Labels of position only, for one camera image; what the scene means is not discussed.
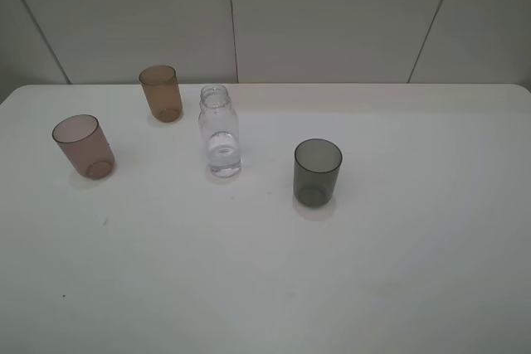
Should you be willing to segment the clear plastic water bottle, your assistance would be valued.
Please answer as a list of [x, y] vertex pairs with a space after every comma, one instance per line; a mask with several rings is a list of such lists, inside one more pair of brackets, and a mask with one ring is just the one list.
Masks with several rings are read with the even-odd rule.
[[200, 93], [199, 128], [212, 175], [229, 178], [241, 170], [239, 121], [224, 85], [206, 85]]

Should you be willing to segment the grey translucent plastic cup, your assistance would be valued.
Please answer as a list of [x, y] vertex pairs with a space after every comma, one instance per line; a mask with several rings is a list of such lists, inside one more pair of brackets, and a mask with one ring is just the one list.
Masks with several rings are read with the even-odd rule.
[[339, 147], [322, 138], [310, 138], [295, 148], [294, 160], [295, 199], [309, 208], [328, 204], [343, 161]]

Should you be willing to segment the amber translucent plastic cup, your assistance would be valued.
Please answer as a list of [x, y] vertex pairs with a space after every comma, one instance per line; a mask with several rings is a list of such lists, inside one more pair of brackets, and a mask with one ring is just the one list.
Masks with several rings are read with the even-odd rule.
[[172, 123], [183, 114], [176, 71], [169, 65], [153, 65], [139, 74], [151, 114], [160, 122]]

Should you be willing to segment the pink translucent plastic cup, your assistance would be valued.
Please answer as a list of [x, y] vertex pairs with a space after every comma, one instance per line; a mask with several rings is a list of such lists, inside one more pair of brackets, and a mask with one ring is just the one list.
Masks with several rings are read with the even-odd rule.
[[64, 119], [51, 136], [82, 177], [100, 180], [114, 171], [114, 154], [95, 116], [78, 114]]

